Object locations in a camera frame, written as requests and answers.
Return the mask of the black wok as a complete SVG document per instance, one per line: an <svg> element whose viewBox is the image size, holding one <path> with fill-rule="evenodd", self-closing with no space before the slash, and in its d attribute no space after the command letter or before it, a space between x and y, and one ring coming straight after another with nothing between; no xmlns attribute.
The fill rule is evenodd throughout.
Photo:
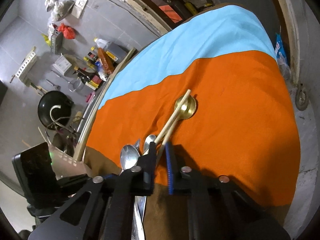
<svg viewBox="0 0 320 240"><path fill-rule="evenodd" d="M37 114L41 124L49 130L60 130L71 118L74 102L63 92L49 91L40 99Z"/></svg>

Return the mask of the orange blue brown tablecloth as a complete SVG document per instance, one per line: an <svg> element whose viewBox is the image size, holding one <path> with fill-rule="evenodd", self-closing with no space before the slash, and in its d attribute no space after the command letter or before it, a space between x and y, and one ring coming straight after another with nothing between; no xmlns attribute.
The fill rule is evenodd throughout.
<svg viewBox="0 0 320 240"><path fill-rule="evenodd" d="M177 159L209 181L227 176L263 209L218 215L207 239L289 239L277 215L295 194L298 129L269 36L239 5L194 16L116 75L88 138L92 170L116 172L121 149L158 135L188 90L197 110L170 137Z"/></svg>

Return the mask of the large steel spoon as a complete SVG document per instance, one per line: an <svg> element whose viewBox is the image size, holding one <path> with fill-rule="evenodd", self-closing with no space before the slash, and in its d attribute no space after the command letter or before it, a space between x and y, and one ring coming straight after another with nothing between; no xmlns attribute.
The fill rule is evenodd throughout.
<svg viewBox="0 0 320 240"><path fill-rule="evenodd" d="M138 150L132 145L125 145L120 151L120 164L123 171L134 167L140 157Z"/></svg>

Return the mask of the white utensil holder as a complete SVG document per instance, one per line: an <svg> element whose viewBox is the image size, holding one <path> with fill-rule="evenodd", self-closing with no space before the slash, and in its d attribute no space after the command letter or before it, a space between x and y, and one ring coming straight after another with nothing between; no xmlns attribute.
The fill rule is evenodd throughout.
<svg viewBox="0 0 320 240"><path fill-rule="evenodd" d="M49 144L52 169L57 179L86 174L92 177L92 170L83 162L77 161L55 146Z"/></svg>

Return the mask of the hanging mesh strainer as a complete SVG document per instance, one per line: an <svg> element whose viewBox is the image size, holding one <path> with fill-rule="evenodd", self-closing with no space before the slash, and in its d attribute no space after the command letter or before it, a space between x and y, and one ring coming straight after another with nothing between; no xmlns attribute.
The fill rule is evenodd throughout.
<svg viewBox="0 0 320 240"><path fill-rule="evenodd" d="M84 87L84 84L82 83L82 81L79 78L73 79L72 81L69 81L64 76L59 74L58 72L56 72L54 70L51 70L51 72L54 73L57 77L63 79L64 81L66 81L68 83L68 89L70 92L78 92L78 91L82 90Z"/></svg>

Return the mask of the white top wall rack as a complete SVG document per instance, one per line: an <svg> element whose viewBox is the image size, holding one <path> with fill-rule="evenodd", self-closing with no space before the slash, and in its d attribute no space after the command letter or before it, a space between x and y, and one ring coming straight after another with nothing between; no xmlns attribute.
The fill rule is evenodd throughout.
<svg viewBox="0 0 320 240"><path fill-rule="evenodd" d="M25 83L27 80L27 74L31 70L32 66L35 64L37 61L37 55L35 53L36 47L33 46L31 51L26 55L24 58L23 62L20 64L19 69L17 72L11 77L10 83L17 78L19 79L22 83Z"/></svg>

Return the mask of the red spice bag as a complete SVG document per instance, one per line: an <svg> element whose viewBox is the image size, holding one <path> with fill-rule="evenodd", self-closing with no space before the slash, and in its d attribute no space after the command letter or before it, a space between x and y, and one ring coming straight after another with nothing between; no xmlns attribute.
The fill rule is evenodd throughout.
<svg viewBox="0 0 320 240"><path fill-rule="evenodd" d="M107 55L107 53L102 49L98 48L98 57L103 65L103 69L106 74L112 74L114 72L114 66L110 59L110 57Z"/></svg>

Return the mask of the white wall basket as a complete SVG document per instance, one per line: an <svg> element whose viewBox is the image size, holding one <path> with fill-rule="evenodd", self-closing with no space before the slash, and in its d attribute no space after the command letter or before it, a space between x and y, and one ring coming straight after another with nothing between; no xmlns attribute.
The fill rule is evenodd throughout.
<svg viewBox="0 0 320 240"><path fill-rule="evenodd" d="M72 67L72 64L63 56L61 55L54 63L53 67L63 76L69 71Z"/></svg>

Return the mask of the small steel spoon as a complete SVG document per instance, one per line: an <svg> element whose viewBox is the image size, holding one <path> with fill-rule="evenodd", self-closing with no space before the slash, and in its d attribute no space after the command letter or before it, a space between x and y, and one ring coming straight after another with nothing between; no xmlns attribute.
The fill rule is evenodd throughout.
<svg viewBox="0 0 320 240"><path fill-rule="evenodd" d="M154 142L156 139L156 136L154 134L148 135L144 141L144 147L143 147L143 153L146 154L146 152L149 150L150 143Z"/></svg>

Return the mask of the wooden chopstick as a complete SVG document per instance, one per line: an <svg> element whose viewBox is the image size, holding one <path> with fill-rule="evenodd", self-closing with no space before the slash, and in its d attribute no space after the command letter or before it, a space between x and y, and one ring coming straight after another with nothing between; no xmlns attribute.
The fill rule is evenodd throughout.
<svg viewBox="0 0 320 240"><path fill-rule="evenodd" d="M180 111L182 110L182 106L187 101L189 95L191 94L191 90L188 89L184 96L178 101L178 105L175 107L174 112L170 116L169 120L166 122L162 130L160 131L159 135L156 137L156 139L153 141L155 145L157 145L160 140L163 138L163 136L166 134L167 130L170 128L174 120L177 118L177 116L180 114Z"/></svg>
<svg viewBox="0 0 320 240"><path fill-rule="evenodd" d="M169 141L174 129L175 129L175 126L178 122L178 120L180 120L181 118L181 115L178 115L177 118L174 120L174 122L172 123L172 125L170 126L170 128L168 129L167 133L165 134L164 136L164 139L162 141L162 144L159 148L159 151L157 153L157 160L156 160L156 163L159 163L160 159L161 159L161 156L162 156L162 153L164 151L164 148L165 148L165 145L166 143Z"/></svg>

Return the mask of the grey wall shelf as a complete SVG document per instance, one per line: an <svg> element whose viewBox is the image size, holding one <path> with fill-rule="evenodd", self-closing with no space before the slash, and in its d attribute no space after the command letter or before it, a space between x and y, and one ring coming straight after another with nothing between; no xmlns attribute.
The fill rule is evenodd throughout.
<svg viewBox="0 0 320 240"><path fill-rule="evenodd" d="M50 50L54 54L58 54L62 47L63 34L57 29L54 30L50 40Z"/></svg>

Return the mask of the gold spoon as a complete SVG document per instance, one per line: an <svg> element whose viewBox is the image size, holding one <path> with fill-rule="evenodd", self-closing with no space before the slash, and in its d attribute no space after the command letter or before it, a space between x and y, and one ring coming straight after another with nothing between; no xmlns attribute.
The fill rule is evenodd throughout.
<svg viewBox="0 0 320 240"><path fill-rule="evenodd" d="M190 95L187 101L182 106L182 110L180 111L181 118L180 120L185 120L191 118L197 109L196 100Z"/></svg>

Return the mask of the steel faucet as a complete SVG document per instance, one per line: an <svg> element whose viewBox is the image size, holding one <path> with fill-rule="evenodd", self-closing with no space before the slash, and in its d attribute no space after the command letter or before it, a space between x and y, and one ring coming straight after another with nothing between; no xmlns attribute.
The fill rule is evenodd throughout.
<svg viewBox="0 0 320 240"><path fill-rule="evenodd" d="M71 107L54 105L49 111L49 116L52 120L50 127L55 129L64 128L71 118Z"/></svg>

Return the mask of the grey plastic bag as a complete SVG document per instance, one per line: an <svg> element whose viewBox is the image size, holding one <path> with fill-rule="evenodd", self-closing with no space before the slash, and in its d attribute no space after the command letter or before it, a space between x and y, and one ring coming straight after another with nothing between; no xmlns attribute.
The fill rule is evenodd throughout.
<svg viewBox="0 0 320 240"><path fill-rule="evenodd" d="M60 22L72 10L73 0L45 0L46 12L50 12L48 23Z"/></svg>

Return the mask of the red plastic bag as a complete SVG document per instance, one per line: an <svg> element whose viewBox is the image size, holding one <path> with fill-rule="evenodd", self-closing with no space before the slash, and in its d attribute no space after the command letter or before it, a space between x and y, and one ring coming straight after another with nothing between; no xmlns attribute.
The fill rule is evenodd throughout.
<svg viewBox="0 0 320 240"><path fill-rule="evenodd" d="M65 25L64 23L61 23L57 30L61 32L65 39L73 40L76 37L75 31L72 27Z"/></svg>

